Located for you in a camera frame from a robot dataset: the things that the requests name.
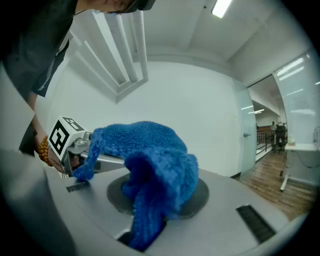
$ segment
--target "white surface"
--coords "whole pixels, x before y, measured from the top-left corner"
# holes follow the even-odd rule
[[[237,180],[199,170],[209,187],[209,201],[193,218],[170,221],[146,250],[151,256],[232,256],[258,246],[236,208],[251,205],[276,231],[289,221],[270,202]]]
[[[145,25],[144,25],[144,12],[137,10],[132,15],[133,32],[137,51],[139,55],[140,66],[142,70],[143,79],[149,81],[146,39],[145,39]]]
[[[82,34],[81,41],[89,45],[95,53],[95,58],[101,66],[108,71],[117,84],[126,82],[126,72],[123,72],[123,63],[111,36],[104,15],[96,15],[92,10],[87,10],[73,18],[73,23],[78,26],[77,34]]]
[[[277,102],[279,106],[279,111],[280,111],[280,117],[278,117],[278,122],[280,123],[287,123],[287,117],[286,117],[286,111],[285,111],[285,106],[284,102],[281,99],[281,102]]]
[[[179,49],[173,46],[148,46],[146,49],[148,62],[172,62],[193,65],[213,70],[233,77],[231,65],[215,53],[202,49]],[[133,61],[138,62],[138,53],[132,54]]]
[[[289,175],[290,180],[318,186],[320,183],[320,151],[286,151],[286,168],[284,175]]]
[[[144,13],[148,61],[192,64],[223,72],[227,60],[238,51],[276,8],[274,0],[232,1],[221,19],[212,15],[212,0],[161,0]],[[134,54],[132,32],[126,29],[131,54]],[[155,59],[150,48],[175,48],[158,52]]]
[[[294,146],[287,144],[284,149],[293,151],[318,151],[314,143],[296,143]]]
[[[0,62],[0,148],[18,151],[34,115]]]
[[[48,168],[45,170],[46,176],[48,177],[52,199],[54,200],[54,204],[73,238],[76,255],[143,256],[142,253],[127,246],[120,246],[119,242],[115,242],[115,240],[107,235],[99,226],[94,225],[93,221],[95,220],[89,219],[88,216],[85,215],[85,212],[80,210],[77,202],[73,200],[72,193],[69,193],[66,190],[64,183],[68,179],[61,179],[57,171],[52,171]]]
[[[105,14],[104,18],[110,28],[113,40],[122,59],[125,70],[131,82],[137,82],[138,76],[134,69],[129,44],[127,42],[121,15]]]
[[[276,125],[278,124],[279,115],[275,114],[274,112],[270,111],[269,109],[265,109],[261,114],[256,114],[256,124],[259,127],[263,126],[271,126],[272,122]]]
[[[240,161],[239,166],[241,176],[248,175],[254,169],[256,159],[256,145],[257,145],[257,128],[254,114],[249,114],[250,110],[247,108],[253,105],[250,98],[249,91],[246,86],[237,81],[234,82],[235,98],[238,106],[238,113],[240,116]]]
[[[127,173],[129,171],[122,168],[96,174],[90,180],[90,189],[74,191],[68,195],[68,199],[72,198],[80,212],[95,227],[113,238],[118,238],[123,230],[129,229],[133,218],[116,210],[107,199],[106,187]],[[191,219],[168,221],[145,254],[230,256],[253,249],[258,242],[236,211],[237,207],[246,204],[254,207],[276,232],[289,223],[280,210],[242,183],[201,169],[199,177],[209,188],[210,196],[206,205]],[[62,180],[66,187],[75,182],[74,177]]]
[[[320,84],[316,84],[320,81],[320,58],[314,49],[296,59],[301,58],[302,63],[281,76],[274,75],[274,78],[283,99],[288,136],[292,136],[297,144],[312,144],[314,130],[320,126]],[[280,80],[301,67],[304,69],[300,72]]]
[[[278,104],[268,91],[268,80],[264,79],[254,86],[251,86],[249,88],[249,93],[253,101],[267,107],[276,115],[280,115]]]
[[[135,66],[141,74],[140,65]],[[242,138],[232,79],[185,64],[151,62],[148,68],[150,81],[118,104],[97,91],[88,77],[67,68],[47,125],[52,127],[58,115],[74,118],[89,131],[114,123],[154,121],[176,131],[200,168],[229,177],[237,174]]]
[[[278,7],[230,63],[235,77],[250,86],[310,47],[312,43],[295,18],[285,8]]]

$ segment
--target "light fixture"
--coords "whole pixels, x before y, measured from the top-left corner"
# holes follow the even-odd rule
[[[296,73],[298,73],[298,72],[300,72],[300,71],[302,71],[302,70],[304,70],[304,69],[305,69],[305,66],[299,67],[299,68],[297,68],[295,71],[292,71],[292,72],[290,72],[289,74],[286,74],[286,75],[284,75],[284,76],[281,76],[281,77],[279,78],[279,81],[282,81],[282,80],[284,80],[284,79],[286,79],[286,78],[288,78],[288,77],[291,77],[291,76],[293,76],[294,74],[296,74]]]
[[[287,96],[289,96],[289,95],[291,95],[291,94],[296,94],[296,93],[301,92],[301,91],[303,91],[303,90],[304,90],[304,89],[296,90],[296,91],[294,91],[294,92],[291,92],[291,93],[287,94]]]
[[[261,114],[262,111],[265,111],[264,109],[260,109],[260,110],[257,110],[257,111],[253,111],[253,112],[249,112],[248,114]]]
[[[311,116],[315,116],[316,112],[312,109],[297,109],[297,110],[291,110],[291,113],[298,113],[301,115],[311,115]]]
[[[211,11],[212,14],[222,18],[225,15],[225,12],[227,11],[231,1],[232,0],[217,0]]]
[[[246,106],[246,107],[241,108],[241,110],[246,110],[246,109],[250,109],[250,108],[253,108],[253,107],[254,107],[254,105],[252,105],[252,106]]]
[[[284,66],[282,69],[278,70],[278,72],[276,73],[277,77],[281,76],[282,74],[284,74],[285,72],[287,72],[288,70],[292,69],[293,67],[295,67],[296,65],[302,62],[304,62],[304,58],[299,58],[296,61],[290,63],[289,65]]]

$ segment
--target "blue towel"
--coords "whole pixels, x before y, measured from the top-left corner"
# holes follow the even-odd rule
[[[124,158],[130,170],[122,186],[134,202],[129,246],[144,251],[163,230],[166,218],[174,219],[196,190],[197,159],[169,127],[150,121],[113,124],[94,131],[88,158],[73,176],[90,180],[101,153]]]

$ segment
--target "door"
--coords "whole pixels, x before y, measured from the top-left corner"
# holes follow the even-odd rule
[[[242,152],[240,154],[240,169],[242,179],[255,168],[257,153],[257,127],[254,106],[246,86],[233,79],[235,97],[237,101],[240,118],[240,143]]]

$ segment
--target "beaded bracelet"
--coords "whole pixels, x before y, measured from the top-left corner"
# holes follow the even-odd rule
[[[45,136],[38,148],[38,154],[42,161],[44,161],[48,166],[52,167],[48,159],[48,151],[48,136]]]

